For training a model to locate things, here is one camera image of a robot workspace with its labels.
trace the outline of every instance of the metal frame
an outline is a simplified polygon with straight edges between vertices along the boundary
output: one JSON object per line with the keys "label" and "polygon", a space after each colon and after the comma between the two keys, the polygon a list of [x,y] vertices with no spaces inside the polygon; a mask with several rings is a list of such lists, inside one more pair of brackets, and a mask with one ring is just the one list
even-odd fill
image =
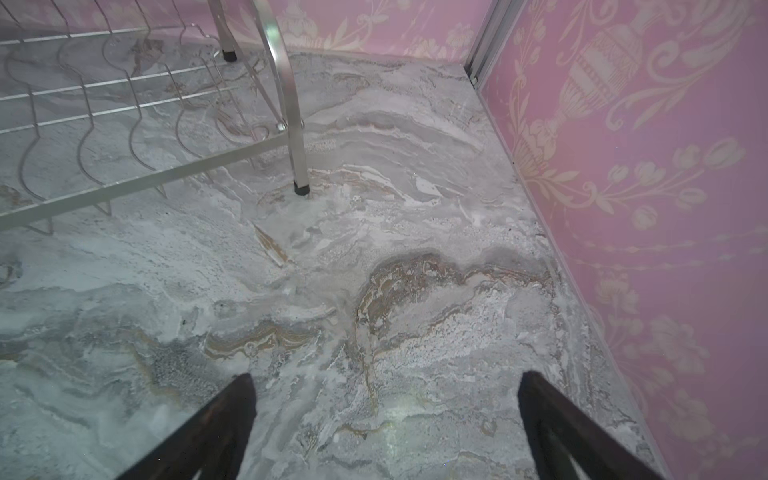
{"label": "metal frame", "polygon": [[[285,43],[283,41],[283,36],[280,34],[280,28],[278,27],[277,21],[272,13],[269,3],[266,0],[253,0],[251,5],[253,7],[253,11],[252,11],[253,17],[256,20],[255,23],[257,25],[260,37],[262,38],[263,44],[265,46],[266,56],[269,58],[270,67],[274,74],[277,97],[278,97],[278,102],[280,106],[279,110],[276,108],[275,104],[272,102],[272,100],[270,99],[270,96],[267,94],[264,86],[262,85],[258,76],[259,72],[256,70],[254,65],[246,61],[246,58],[247,58],[246,55],[243,53],[242,48],[238,45],[237,41],[232,35],[232,32],[229,29],[229,26],[227,25],[227,20],[224,15],[223,6],[221,5],[220,0],[208,0],[208,5],[210,7],[211,14],[214,18],[214,24],[216,25],[216,28],[217,28],[217,36],[207,35],[199,25],[196,25],[194,23],[193,24],[185,23],[180,12],[178,11],[178,8],[174,0],[170,0],[170,2],[172,3],[174,10],[176,11],[179,25],[156,26],[156,27],[151,26],[151,23],[149,22],[149,20],[147,19],[147,16],[144,13],[144,9],[142,8],[141,3],[139,2],[139,0],[134,0],[134,4],[137,10],[141,13],[142,18],[144,19],[144,26],[136,27],[136,28],[122,28],[122,29],[113,29],[109,22],[109,18],[106,16],[106,14],[104,13],[104,9],[101,7],[101,4],[99,3],[99,0],[92,0],[94,2],[94,5],[98,8],[98,11],[101,13],[102,18],[106,23],[107,30],[85,32],[85,33],[73,33],[69,27],[69,23],[66,16],[62,13],[56,1],[57,0],[50,0],[50,2],[55,7],[55,10],[61,16],[61,19],[63,20],[65,25],[66,32],[60,35],[48,35],[44,37],[28,38],[25,35],[25,30],[23,29],[22,24],[16,19],[13,12],[5,5],[5,3],[2,0],[0,0],[0,6],[5,11],[5,13],[9,16],[9,18],[15,23],[15,26],[19,30],[18,39],[0,41],[0,47],[6,47],[11,49],[11,51],[5,57],[5,61],[3,62],[5,72],[10,79],[16,80],[26,90],[26,93],[13,94],[5,97],[0,97],[0,106],[2,106],[2,103],[4,101],[27,98],[29,100],[29,107],[30,107],[31,117],[32,117],[31,124],[2,129],[0,130],[0,135],[13,134],[15,132],[26,131],[26,130],[34,130],[35,132],[35,138],[26,147],[24,154],[22,155],[22,158],[18,162],[18,166],[17,166],[18,184],[20,185],[22,190],[29,197],[33,199],[35,203],[32,205],[28,205],[26,207],[21,207],[15,210],[0,213],[0,231],[7,230],[13,227],[27,227],[31,230],[38,231],[40,233],[53,234],[52,217],[54,215],[59,215],[68,211],[77,210],[77,209],[88,207],[88,206],[94,206],[99,210],[101,210],[104,214],[109,215],[111,214],[110,201],[114,198],[132,194],[148,188],[157,189],[157,191],[160,192],[165,197],[166,193],[163,185],[169,181],[178,180],[183,177],[188,177],[190,175],[195,175],[195,174],[206,174],[211,180],[213,180],[213,178],[208,173],[209,170],[212,170],[217,167],[223,167],[228,164],[232,164],[233,162],[241,161],[247,158],[252,158],[255,155],[261,154],[268,150],[272,150],[274,148],[281,147],[283,145],[287,145],[288,150],[290,152],[291,167],[293,170],[294,190],[299,195],[307,195],[310,192],[310,182],[309,182],[309,175],[307,172],[306,154],[304,151],[304,143],[303,143],[303,132],[302,132],[303,122],[301,120],[301,113],[299,109],[298,94],[296,92],[296,82],[293,77],[293,69],[291,68],[290,60],[288,59],[288,54],[285,47]],[[227,81],[224,80],[224,76],[221,73],[220,67],[222,67],[225,64],[217,62],[216,55],[214,55],[214,59],[212,61],[204,60],[204,64],[202,66],[196,66],[196,67],[190,67],[190,68],[179,68],[179,69],[171,70],[167,65],[165,65],[164,66],[165,72],[138,75],[136,77],[132,77],[126,70],[117,66],[115,63],[111,62],[105,53],[105,47],[112,35],[133,32],[139,35],[143,34],[144,39],[146,39],[153,32],[169,29],[169,28],[181,28],[181,33],[179,34],[180,43],[183,41],[185,32],[189,28],[197,29],[200,32],[200,34],[203,35],[205,38],[209,38],[218,43],[219,47],[221,48],[221,51],[223,52],[222,56],[224,60],[232,62],[237,60],[237,58],[239,58],[243,62],[247,75],[250,77],[251,81],[256,87],[256,90],[259,92],[259,94],[261,94],[267,106],[275,116],[276,118],[275,128],[277,130],[277,133],[272,134],[270,136],[270,131],[272,129],[262,126],[261,128],[265,130],[267,138],[262,141],[257,140],[257,136],[254,134],[254,129],[251,128],[249,125],[247,125],[246,119],[243,116],[243,112],[239,104],[237,103],[237,100],[233,96],[232,90],[236,87],[228,86]],[[116,78],[114,80],[109,80],[109,81],[85,83],[82,75],[75,68],[72,68],[71,66],[65,64],[62,61],[61,52],[64,46],[66,45],[66,43],[74,38],[85,38],[85,37],[89,37],[89,38],[103,37],[104,38],[104,43],[102,44],[102,47],[101,47],[102,57],[104,61],[108,65],[110,65],[115,71],[120,72],[119,78]],[[73,77],[79,79],[79,82],[78,82],[79,84],[70,85],[63,88],[34,91],[30,84],[27,84],[26,82],[19,80],[12,75],[11,71],[8,68],[8,63],[12,59],[14,59],[14,54],[22,45],[34,44],[37,42],[47,42],[47,41],[61,42],[60,45],[58,46],[58,51],[56,55],[59,66],[65,71],[67,71],[69,74],[71,74]],[[175,75],[178,76],[179,74],[187,73],[190,71],[203,70],[203,69],[207,70],[207,73],[209,74],[211,80],[214,83],[214,88],[208,89],[206,91],[198,91],[193,94],[182,94],[181,90],[178,87],[177,80],[174,76]],[[137,89],[135,85],[138,82],[147,80],[149,78],[157,78],[157,77],[163,77],[163,76],[167,76],[171,80],[176,92],[176,97],[165,98],[159,101],[149,101],[149,102],[140,103],[138,100]],[[122,108],[113,108],[113,109],[103,110],[103,111],[94,111],[91,109],[91,103],[88,100],[88,91],[90,89],[96,88],[96,87],[102,87],[105,85],[120,84],[120,83],[128,84],[128,86],[130,87],[131,92],[133,94],[133,102],[134,102],[133,105],[122,107]],[[85,99],[87,113],[70,116],[67,118],[57,118],[50,121],[38,121],[36,107],[35,107],[35,99],[42,95],[60,93],[65,91],[81,91]],[[232,150],[223,151],[214,155],[203,157],[202,155],[193,152],[181,140],[181,137],[179,135],[180,120],[183,117],[184,112],[187,110],[187,102],[191,98],[203,97],[208,95],[218,95],[220,98],[223,98],[223,95],[225,93],[229,94],[230,100],[232,101],[235,109],[237,110],[240,120],[247,127],[247,130],[250,132],[254,143],[244,147],[238,147]],[[198,160],[192,161],[189,164],[180,165],[179,167],[168,168],[165,170],[157,170],[151,165],[142,161],[136,155],[134,151],[134,145],[133,145],[133,136],[134,136],[134,132],[136,131],[136,128],[138,127],[138,125],[141,123],[143,119],[143,116],[141,113],[143,108],[154,107],[159,104],[166,104],[171,102],[180,102],[182,106],[177,116],[177,120],[175,124],[175,132],[174,132],[176,139],[178,141],[178,144],[188,154],[191,154],[194,157],[197,157]],[[102,115],[115,114],[115,113],[124,112],[124,111],[138,112],[139,118],[137,119],[136,123],[134,124],[134,126],[130,131],[130,134],[128,136],[128,145],[130,147],[131,155],[134,158],[134,160],[138,162],[143,168],[148,170],[149,173],[140,177],[123,179],[120,181],[107,184],[99,180],[98,178],[96,178],[96,176],[94,176],[90,172],[88,172],[88,170],[84,166],[83,161],[81,159],[81,151],[88,135],[94,130],[95,118],[100,117]],[[84,120],[84,119],[87,119],[90,122],[90,128],[84,134],[84,136],[80,139],[80,142],[78,145],[77,163],[81,173],[86,178],[88,178],[91,182],[96,184],[96,187],[91,188],[90,190],[83,190],[75,194],[64,195],[64,196],[51,198],[51,199],[45,198],[42,195],[35,193],[33,190],[29,188],[29,186],[27,185],[27,182],[25,181],[25,164],[27,163],[27,159],[31,155],[35,145],[41,139],[41,135],[40,135],[41,128],[46,127],[48,125],[60,124],[63,122]],[[222,136],[224,136],[224,138],[226,138],[229,141],[229,143],[231,144],[234,143],[232,142],[231,139],[229,139],[229,137],[223,134],[218,124],[216,125],[216,127],[217,129],[219,129],[219,132],[222,134]],[[48,222],[47,229],[43,230],[30,225],[30,223],[33,223],[39,220],[46,220]]]}
{"label": "metal frame", "polygon": [[662,480],[541,373],[523,373],[518,403],[541,480],[579,480],[571,457],[594,480]]}
{"label": "metal frame", "polygon": [[495,57],[514,28],[524,3],[525,0],[493,1],[464,64],[469,80],[475,88],[479,88],[493,66]]}
{"label": "metal frame", "polygon": [[235,480],[256,414],[244,373],[117,480]]}

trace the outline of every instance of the rack leg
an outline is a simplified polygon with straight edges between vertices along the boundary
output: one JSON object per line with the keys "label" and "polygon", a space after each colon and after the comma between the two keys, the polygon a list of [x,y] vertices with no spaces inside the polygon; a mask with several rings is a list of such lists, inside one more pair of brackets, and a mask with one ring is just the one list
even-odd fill
{"label": "rack leg", "polygon": [[291,167],[293,167],[293,191],[296,195],[304,196],[310,192],[310,176],[306,171],[304,133],[301,131],[300,122],[299,119],[298,122],[288,126],[288,153]]}
{"label": "rack leg", "polygon": [[227,20],[224,17],[224,9],[221,6],[221,0],[208,0],[208,8],[210,8],[210,14],[214,17],[217,36],[219,37],[219,45],[221,45],[221,53],[223,54],[224,60],[232,63],[237,60],[237,55],[235,54],[235,39],[232,38],[230,29],[227,28]]}

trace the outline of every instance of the damask pattern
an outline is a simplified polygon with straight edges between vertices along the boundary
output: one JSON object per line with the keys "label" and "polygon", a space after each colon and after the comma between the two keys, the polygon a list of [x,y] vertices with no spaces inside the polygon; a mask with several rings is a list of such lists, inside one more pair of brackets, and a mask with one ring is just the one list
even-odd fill
{"label": "damask pattern", "polygon": [[679,479],[768,475],[766,13],[528,0],[482,86]]}
{"label": "damask pattern", "polygon": [[[227,19],[240,41],[257,43],[251,0],[224,0]],[[491,0],[270,0],[289,49],[356,51],[462,62],[475,40]],[[216,29],[205,0],[56,1],[73,31],[196,23],[209,35]],[[50,0],[11,2],[14,16],[28,26],[63,30],[65,21]],[[10,22],[0,16],[0,21]]]}

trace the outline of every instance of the metal rack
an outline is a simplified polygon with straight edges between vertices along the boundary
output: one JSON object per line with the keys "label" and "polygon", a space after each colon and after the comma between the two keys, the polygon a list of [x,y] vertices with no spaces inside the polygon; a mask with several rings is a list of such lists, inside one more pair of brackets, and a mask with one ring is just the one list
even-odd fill
{"label": "metal rack", "polygon": [[[144,20],[144,26],[122,29],[111,27],[110,19],[99,3],[100,0],[92,1],[104,19],[106,30],[73,32],[56,0],[50,0],[61,16],[65,32],[34,36],[23,28],[12,9],[0,0],[5,16],[14,22],[16,29],[16,35],[12,38],[0,39],[0,55],[4,55],[2,62],[5,75],[0,81],[0,121],[3,122],[0,125],[0,146],[11,145],[3,147],[4,152],[0,154],[0,200],[10,206],[0,208],[0,231],[27,227],[39,233],[53,234],[53,217],[56,215],[90,206],[110,215],[110,202],[114,198],[151,188],[165,197],[164,184],[172,180],[206,174],[210,181],[213,181],[210,170],[246,159],[253,162],[253,158],[258,154],[283,145],[287,145],[290,154],[296,193],[309,193],[303,122],[293,70],[280,29],[266,0],[253,0],[253,17],[265,47],[266,57],[266,62],[258,60],[255,64],[244,54],[232,35],[220,0],[208,0],[217,29],[215,36],[209,35],[197,24],[185,23],[174,0],[169,1],[177,15],[176,25],[152,26],[140,1],[134,0],[135,7]],[[168,61],[164,61],[154,64],[151,71],[135,68],[133,72],[129,71],[130,65],[126,63],[125,55],[115,59],[111,58],[108,52],[115,45],[129,45],[130,42],[121,42],[125,38],[136,38],[136,45],[145,45],[149,38],[158,34],[165,37],[175,36],[174,30],[178,31],[180,50],[186,39],[193,36],[198,40],[214,41],[216,48],[210,52],[208,58],[195,57],[192,65],[181,65],[182,61],[174,62],[179,65],[169,65]],[[97,74],[83,73],[82,65],[73,65],[69,59],[64,58],[64,52],[69,50],[85,52],[81,54],[88,57],[85,63],[99,63],[101,70]],[[40,67],[35,75],[27,75],[25,69],[35,65],[38,57],[47,58],[47,64],[42,62],[44,67]],[[269,64],[273,75],[279,108],[259,79],[260,73],[266,69],[265,63]],[[29,79],[32,77],[41,78],[43,83],[49,80],[56,82],[56,79],[59,79],[59,84],[64,85],[41,88],[40,81],[36,80],[37,84],[32,84]],[[157,82],[164,82],[165,88],[157,88]],[[245,92],[250,98],[245,101],[238,99],[239,92]],[[258,97],[266,104],[276,123],[270,123],[243,107],[242,103],[249,102],[253,106],[254,98]],[[54,100],[66,108],[58,108]],[[215,103],[217,115],[228,117],[234,125],[233,129],[240,136],[249,138],[246,141],[242,138],[238,140],[236,135],[227,131],[228,128],[222,128],[222,122],[218,118],[212,121],[195,118],[192,123],[199,127],[199,131],[191,127],[189,132],[182,134],[182,121],[188,120],[189,116],[200,115],[201,108],[194,104],[195,101],[205,101],[209,105]],[[172,135],[169,133],[165,139],[171,138],[172,143],[175,139],[175,144],[152,148],[157,151],[176,152],[175,163],[179,163],[178,165],[149,161],[146,154],[139,152],[140,147],[149,148],[147,142],[137,139],[137,132],[145,127],[147,109],[165,108],[171,104],[179,108],[175,122],[169,122],[167,125],[172,130]],[[123,124],[133,122],[130,127],[126,125],[121,130],[122,134],[127,133],[127,138],[116,141],[113,138],[115,133],[110,132],[108,140],[102,141],[102,144],[106,145],[124,141],[130,154],[109,155],[86,147],[98,136],[98,122],[104,118]],[[75,134],[72,130],[77,130],[74,125],[84,131],[76,132],[80,139],[73,163],[71,158],[66,158],[64,153],[57,151],[55,141],[59,137],[71,138]],[[65,126],[69,130],[55,131],[56,128]],[[215,129],[220,135],[206,143],[217,146],[216,151],[201,154],[190,147],[190,137],[204,136],[201,129]],[[51,139],[48,139],[52,147],[44,152],[40,144],[43,133],[48,130],[54,131]],[[21,152],[20,157],[6,156],[8,151]],[[101,165],[96,170],[102,172],[95,173],[92,165],[94,162],[84,161],[86,151],[98,158]],[[39,157],[46,156],[46,159],[39,160]],[[30,170],[34,169],[30,164],[34,164],[35,159],[38,159],[37,163],[44,164],[45,169],[30,173]],[[74,165],[77,165],[77,174],[64,173],[66,168],[71,170]],[[43,184],[47,192],[41,192],[40,187],[32,186],[31,183],[34,182],[31,182],[29,177],[34,177],[37,184]],[[44,226],[31,225],[41,220],[45,222]]]}

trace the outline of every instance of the marble tile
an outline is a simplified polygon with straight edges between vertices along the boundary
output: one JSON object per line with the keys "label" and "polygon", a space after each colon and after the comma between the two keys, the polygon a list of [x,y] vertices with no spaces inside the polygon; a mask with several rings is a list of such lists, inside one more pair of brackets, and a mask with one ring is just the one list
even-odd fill
{"label": "marble tile", "polygon": [[[211,53],[119,43],[109,48],[132,74]],[[76,55],[97,64],[74,50],[67,65]],[[14,61],[13,76],[71,81],[40,56],[47,75]],[[241,478],[535,478],[516,398],[528,369],[653,465],[462,68],[291,60],[308,197],[293,193],[281,150],[168,184],[167,199],[148,190],[116,200],[111,217],[62,215],[52,237],[0,233],[0,477],[115,476],[241,372],[258,395]],[[98,80],[105,68],[79,71]],[[227,68],[233,79],[241,66]],[[212,85],[205,71],[179,82]],[[251,127],[273,128],[263,99],[238,95]],[[118,88],[91,99],[130,101]],[[65,114],[78,102],[39,107]],[[180,147],[179,109],[147,109],[137,127],[136,153],[152,167],[247,141],[224,95],[187,105]],[[116,140],[136,120],[98,121],[81,152],[89,171],[104,181],[141,172]],[[31,187],[48,196],[92,186],[70,160],[87,121],[50,128],[30,155]],[[0,136],[9,157],[30,141]],[[6,201],[12,191],[23,201],[14,169],[0,167],[0,184]]]}

